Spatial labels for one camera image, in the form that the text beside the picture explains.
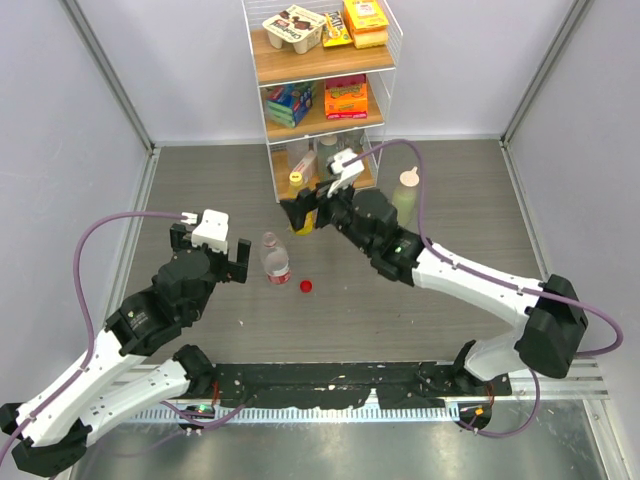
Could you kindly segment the clear red-label water bottle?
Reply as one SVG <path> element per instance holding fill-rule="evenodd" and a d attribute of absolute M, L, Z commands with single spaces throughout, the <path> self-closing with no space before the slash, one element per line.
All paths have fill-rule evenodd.
<path fill-rule="evenodd" d="M 291 277 L 289 255 L 281 240 L 273 232 L 265 232 L 260 247 L 261 262 L 270 283 L 286 284 Z"/>

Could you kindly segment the red bottle cap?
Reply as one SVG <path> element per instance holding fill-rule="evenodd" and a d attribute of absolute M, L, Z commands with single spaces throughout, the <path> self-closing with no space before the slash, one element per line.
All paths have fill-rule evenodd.
<path fill-rule="evenodd" d="M 299 284 L 299 288 L 303 293 L 310 293 L 313 289 L 313 284 L 310 280 L 302 280 Z"/>

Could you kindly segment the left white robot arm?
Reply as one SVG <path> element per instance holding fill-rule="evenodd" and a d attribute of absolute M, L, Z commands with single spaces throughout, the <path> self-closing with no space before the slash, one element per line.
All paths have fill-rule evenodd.
<path fill-rule="evenodd" d="M 217 284 L 246 281 L 251 243 L 240 239 L 230 259 L 227 232 L 221 225 L 173 225 L 170 261 L 149 287 L 123 300 L 86 354 L 32 400 L 2 406 L 1 429 L 11 438 L 7 449 L 19 470 L 53 477 L 135 414 L 212 390 L 214 365 L 195 345 L 124 386 L 111 386 L 198 321 Z"/>

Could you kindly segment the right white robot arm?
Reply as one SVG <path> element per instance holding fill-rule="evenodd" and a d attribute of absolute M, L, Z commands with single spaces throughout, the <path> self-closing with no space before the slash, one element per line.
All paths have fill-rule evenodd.
<path fill-rule="evenodd" d="M 386 279 L 445 293 L 510 325 L 503 335 L 462 347 L 450 377 L 460 393 L 481 394 L 490 381 L 524 368 L 554 379 L 567 376 L 588 326 L 569 280 L 552 275 L 538 281 L 467 262 L 400 226 L 396 208 L 378 189 L 305 188 L 280 205 L 294 230 L 314 212 L 317 228 L 333 226 Z"/>

